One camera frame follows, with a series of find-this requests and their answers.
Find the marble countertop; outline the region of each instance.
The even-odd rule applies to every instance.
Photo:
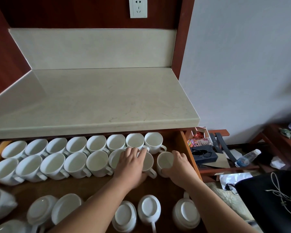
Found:
[[[171,68],[32,70],[0,95],[0,139],[196,127]]]

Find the drawer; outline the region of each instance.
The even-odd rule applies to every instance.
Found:
[[[198,172],[198,168],[194,162],[192,153],[187,145],[186,138],[183,131],[160,131],[163,136],[163,145],[167,147],[167,151],[177,150],[180,153],[187,155],[190,164],[194,167],[195,171]],[[8,141],[3,141],[0,143],[0,153],[5,146],[9,144]],[[153,155],[154,166],[153,169],[156,171],[156,159],[158,154]],[[28,181],[16,186],[2,186],[0,188],[15,195],[18,202],[18,207],[11,212],[6,218],[0,220],[0,223],[13,218],[19,218],[19,216],[26,216],[26,212],[29,206],[39,197],[44,195],[53,195],[60,198],[68,193],[75,193],[80,196],[84,201],[90,196],[95,194],[104,184],[106,184],[112,176],[105,177],[85,177],[81,179],[75,179],[69,177],[64,180],[51,180],[31,183]],[[147,194],[152,194],[158,198],[160,201],[162,211],[161,216],[156,223],[157,232],[178,232],[177,228],[172,221],[172,208],[176,202],[183,198],[184,190],[179,188],[169,178],[163,178],[157,175],[157,178],[152,179],[147,177],[144,183],[142,183],[138,188],[131,190],[124,200],[130,201],[135,207],[138,206],[139,200]],[[151,232],[151,227],[144,226],[140,221],[137,221],[136,232]],[[109,225],[107,232],[116,232]]]

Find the white string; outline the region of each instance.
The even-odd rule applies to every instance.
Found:
[[[273,175],[276,178],[276,181],[277,181],[277,185],[278,186],[274,183]],[[271,173],[271,179],[272,179],[272,183],[277,188],[277,190],[265,190],[265,191],[272,191],[274,195],[279,196],[280,197],[280,200],[281,200],[282,206],[284,206],[284,208],[291,214],[291,212],[287,209],[287,204],[286,204],[286,201],[290,201],[291,202],[291,197],[285,195],[284,193],[282,193],[280,191],[279,181],[278,181],[277,175],[274,172]]]

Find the person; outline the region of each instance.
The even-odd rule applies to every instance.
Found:
[[[50,233],[103,233],[126,194],[147,177],[142,173],[146,149],[127,148],[120,155],[113,178],[90,200],[73,211]],[[185,154],[172,151],[173,165],[162,173],[192,198],[209,233],[256,233],[255,229],[228,207],[199,179]]]

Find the electrical outlet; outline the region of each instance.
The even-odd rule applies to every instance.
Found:
[[[130,18],[148,17],[148,0],[129,0]]]

